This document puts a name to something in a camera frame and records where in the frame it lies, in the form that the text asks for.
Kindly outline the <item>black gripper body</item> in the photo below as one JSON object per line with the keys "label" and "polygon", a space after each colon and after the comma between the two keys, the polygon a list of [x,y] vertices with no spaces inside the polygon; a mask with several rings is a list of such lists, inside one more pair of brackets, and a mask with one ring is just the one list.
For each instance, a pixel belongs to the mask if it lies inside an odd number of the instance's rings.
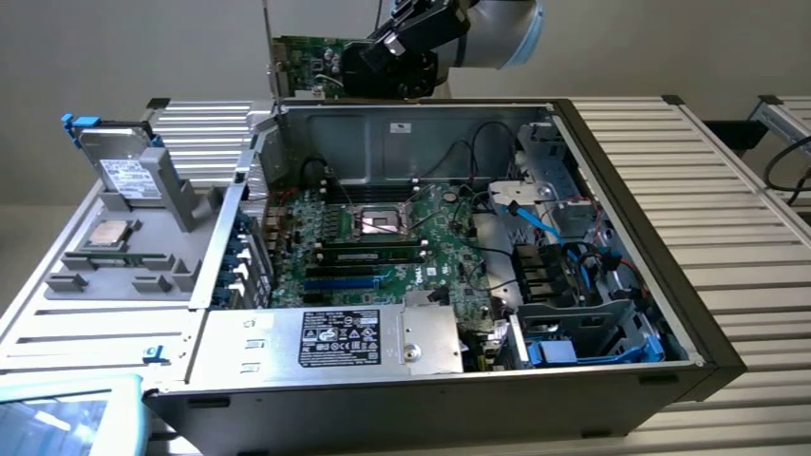
{"label": "black gripper body", "polygon": [[392,1],[389,17],[369,35],[371,48],[384,54],[427,52],[469,31],[468,1]]}

